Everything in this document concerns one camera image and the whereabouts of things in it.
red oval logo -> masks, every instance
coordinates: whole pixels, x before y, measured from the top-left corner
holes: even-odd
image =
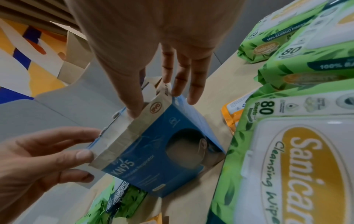
[[[162,104],[160,102],[153,103],[150,107],[150,113],[154,114],[160,111]]]

wooden table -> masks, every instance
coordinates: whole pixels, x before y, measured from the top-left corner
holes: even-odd
[[[206,118],[224,149],[228,149],[232,135],[223,120],[221,108],[261,86],[253,78],[263,64],[251,65],[234,53],[206,81],[204,93],[195,107]],[[132,219],[113,223],[138,224],[162,212],[163,216],[169,216],[169,224],[205,224],[222,165],[223,161],[163,199],[148,195]],[[111,182],[112,176],[105,175],[59,223],[72,224],[84,216],[93,199]]]

slatted wood panel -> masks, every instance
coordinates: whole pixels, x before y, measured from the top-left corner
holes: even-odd
[[[50,21],[79,29],[64,0],[0,0],[0,18],[66,35]]]

black hair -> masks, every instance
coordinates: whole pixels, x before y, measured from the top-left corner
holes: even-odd
[[[174,133],[172,137],[169,139],[166,145],[166,150],[173,145],[174,143],[185,140],[193,144],[199,145],[200,139],[206,137],[199,131],[193,128],[185,128],[181,129],[178,132]]]

blue box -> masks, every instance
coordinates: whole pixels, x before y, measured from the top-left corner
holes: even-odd
[[[164,197],[224,159],[225,151],[205,118],[183,96],[171,96],[170,85],[146,89],[150,99],[141,115],[132,119],[123,109],[89,146],[90,166]]]

